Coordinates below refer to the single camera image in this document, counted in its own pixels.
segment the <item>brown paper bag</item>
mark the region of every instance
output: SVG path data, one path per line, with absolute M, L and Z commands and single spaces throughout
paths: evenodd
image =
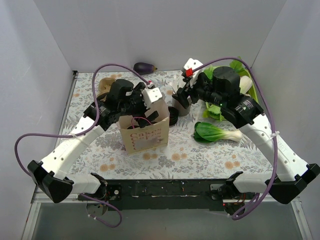
M 159 113 L 159 116 L 155 119 L 157 123 L 144 128 L 127 129 L 132 125 L 131 120 L 133 117 L 121 116 L 119 118 L 117 126 L 129 155 L 168 144 L 170 114 L 165 100 L 162 99 L 154 103 L 145 115 L 148 117 L 154 111 Z M 135 120 L 132 122 L 134 125 L 138 125 Z
M 104 77 L 100 80 L 98 86 L 98 94 L 96 95 L 99 97 L 102 94 L 110 92 L 111 84 L 114 83 L 116 79 L 114 77 Z M 106 96 L 101 99 L 102 102 L 106 100 Z

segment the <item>floor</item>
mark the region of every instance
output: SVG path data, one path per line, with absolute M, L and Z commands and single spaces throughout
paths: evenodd
M 157 71 L 145 78 L 160 88 L 170 106 L 170 82 L 180 75 L 181 72 L 177 70 Z M 72 130 L 83 111 L 93 101 L 92 76 L 92 73 L 78 74 L 63 126 L 64 134 Z M 130 80 L 134 84 L 139 82 L 131 72 L 101 72 L 96 77 L 96 89 L 100 79 L 111 76 Z M 106 179 L 202 179 L 228 178 L 237 171 L 264 174 L 272 170 L 270 163 L 247 137 L 241 142 L 195 142 L 192 134 L 196 122 L 209 122 L 226 130 L 234 129 L 227 121 L 217 122 L 212 118 L 203 118 L 204 110 L 205 104 L 202 101 L 192 105 L 190 113 L 180 117 L 177 124 L 170 127 L 167 146 L 133 155 L 126 153 L 120 132 L 113 124 L 87 148 L 73 164 L 70 173 L 95 172 Z

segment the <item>eggplant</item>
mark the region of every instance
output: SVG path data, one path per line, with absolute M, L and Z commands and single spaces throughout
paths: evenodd
M 138 74 L 140 75 L 145 75 L 145 74 L 152 74 L 157 68 L 149 63 L 145 62 L 137 62 L 133 66 L 133 70 L 135 70 Z

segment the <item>white backdrop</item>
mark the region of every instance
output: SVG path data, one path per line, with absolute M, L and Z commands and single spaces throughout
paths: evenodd
M 320 2 L 287 0 L 253 70 L 283 139 L 308 163 L 320 165 Z M 320 177 L 302 192 L 313 239 L 320 239 Z
M 286 0 L 34 0 L 72 70 L 145 61 L 254 62 Z
M 32 0 L 0 0 L 0 238 L 21 239 L 35 189 L 19 167 L 16 139 L 58 133 L 72 71 Z M 19 153 L 25 166 L 54 147 L 55 139 L 28 137 Z

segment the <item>red component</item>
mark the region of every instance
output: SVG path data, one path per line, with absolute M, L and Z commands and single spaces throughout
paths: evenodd
M 192 68 L 189 68 L 187 71 L 185 71 L 185 75 L 187 78 L 192 76 L 193 74 L 194 74 L 194 72 L 192 71 Z

